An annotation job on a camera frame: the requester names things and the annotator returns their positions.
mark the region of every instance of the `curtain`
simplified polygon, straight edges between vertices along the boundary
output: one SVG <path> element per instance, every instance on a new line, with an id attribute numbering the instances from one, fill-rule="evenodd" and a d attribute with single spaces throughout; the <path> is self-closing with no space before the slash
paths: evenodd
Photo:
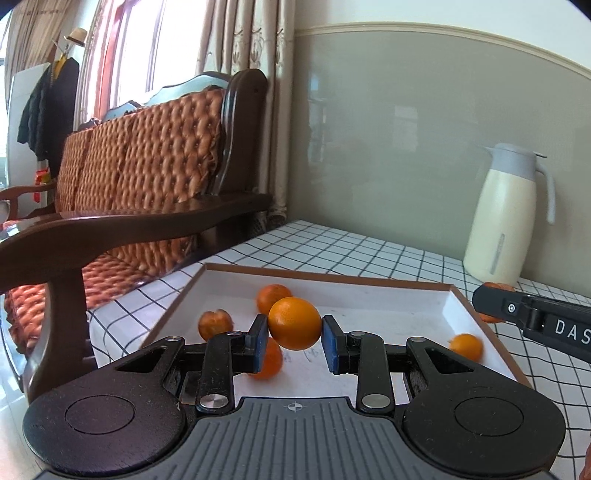
<path id="1" fill-rule="evenodd" d="M 80 0 L 22 0 L 12 12 L 8 27 L 4 70 L 6 102 L 14 74 L 46 61 L 55 48 L 64 20 Z"/>
<path id="2" fill-rule="evenodd" d="M 108 88 L 103 81 L 110 79 L 113 58 L 110 49 L 119 30 L 118 8 L 123 0 L 100 0 L 86 40 L 84 58 L 78 77 L 74 129 L 90 118 L 101 118 L 108 105 Z"/>
<path id="3" fill-rule="evenodd" d="M 257 191 L 271 193 L 263 229 L 287 215 L 294 0 L 208 0 L 197 73 L 261 69 L 269 81 Z"/>

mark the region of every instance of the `thermos handle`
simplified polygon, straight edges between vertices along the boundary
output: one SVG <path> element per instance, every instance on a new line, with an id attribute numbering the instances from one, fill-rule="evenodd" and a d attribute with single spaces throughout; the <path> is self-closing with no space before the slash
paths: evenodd
<path id="1" fill-rule="evenodd" d="M 545 155 L 539 153 L 536 153 L 536 155 L 538 157 L 546 158 Z M 539 171 L 546 177 L 546 185 L 548 188 L 548 215 L 546 216 L 546 220 L 550 225 L 554 225 L 554 222 L 556 221 L 556 189 L 554 188 L 554 177 L 537 158 L 535 159 L 535 170 Z"/>

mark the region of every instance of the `tangerine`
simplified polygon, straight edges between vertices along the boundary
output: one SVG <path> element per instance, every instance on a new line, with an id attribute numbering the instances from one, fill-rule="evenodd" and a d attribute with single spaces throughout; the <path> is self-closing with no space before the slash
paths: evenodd
<path id="1" fill-rule="evenodd" d="M 207 342 L 218 333 L 234 330 L 234 322 L 228 312 L 218 309 L 215 312 L 204 312 L 199 319 L 197 328 L 199 335 Z"/>
<path id="2" fill-rule="evenodd" d="M 256 306 L 259 312 L 268 316 L 271 307 L 285 297 L 291 297 L 289 288 L 279 284 L 267 285 L 256 294 Z"/>
<path id="3" fill-rule="evenodd" d="M 461 356 L 465 356 L 468 360 L 478 362 L 482 358 L 484 346 L 482 345 L 482 340 L 478 337 L 470 333 L 461 333 L 449 342 L 449 349 L 452 352 L 459 353 Z"/>
<path id="4" fill-rule="evenodd" d="M 286 297 L 271 307 L 269 333 L 283 348 L 306 350 L 320 338 L 322 319 L 309 301 Z"/>
<path id="5" fill-rule="evenodd" d="M 283 366 L 283 353 L 277 342 L 269 337 L 267 340 L 267 350 L 262 362 L 261 371 L 257 374 L 249 374 L 257 380 L 268 380 L 279 373 Z"/>
<path id="6" fill-rule="evenodd" d="M 506 290 L 506 291 L 515 291 L 515 289 L 513 287 L 511 287 L 511 285 L 507 285 L 506 283 L 494 283 L 494 282 L 488 281 L 488 282 L 483 283 L 483 285 L 485 287 L 500 288 L 501 290 Z M 491 317 L 490 315 L 486 315 L 484 313 L 479 313 L 478 315 L 480 315 L 480 319 L 486 323 L 504 322 L 504 320 L 502 320 L 502 319 L 498 319 L 496 317 Z"/>

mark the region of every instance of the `coat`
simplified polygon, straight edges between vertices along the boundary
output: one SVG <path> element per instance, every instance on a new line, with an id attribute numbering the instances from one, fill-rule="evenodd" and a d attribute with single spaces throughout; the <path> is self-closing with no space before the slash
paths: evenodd
<path id="1" fill-rule="evenodd" d="M 35 85 L 22 112 L 17 141 L 28 144 L 38 161 L 47 160 L 52 178 L 60 172 L 66 137 L 72 133 L 80 66 L 67 59 L 52 83 L 48 67 Z"/>

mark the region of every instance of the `white checkered tablecloth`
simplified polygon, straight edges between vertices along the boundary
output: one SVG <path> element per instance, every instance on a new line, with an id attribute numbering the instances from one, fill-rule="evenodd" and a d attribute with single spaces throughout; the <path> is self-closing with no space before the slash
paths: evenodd
<path id="1" fill-rule="evenodd" d="M 204 262 L 306 272 L 452 283 L 471 300 L 480 282 L 454 258 L 302 220 L 289 223 Z M 191 265 L 89 312 L 99 366 L 137 350 L 148 331 L 199 270 Z M 589 298 L 530 280 L 522 291 L 591 306 Z M 591 433 L 591 366 L 526 340 L 514 325 L 491 325 L 536 390 L 563 412 L 568 432 L 552 472 L 578 477 Z"/>

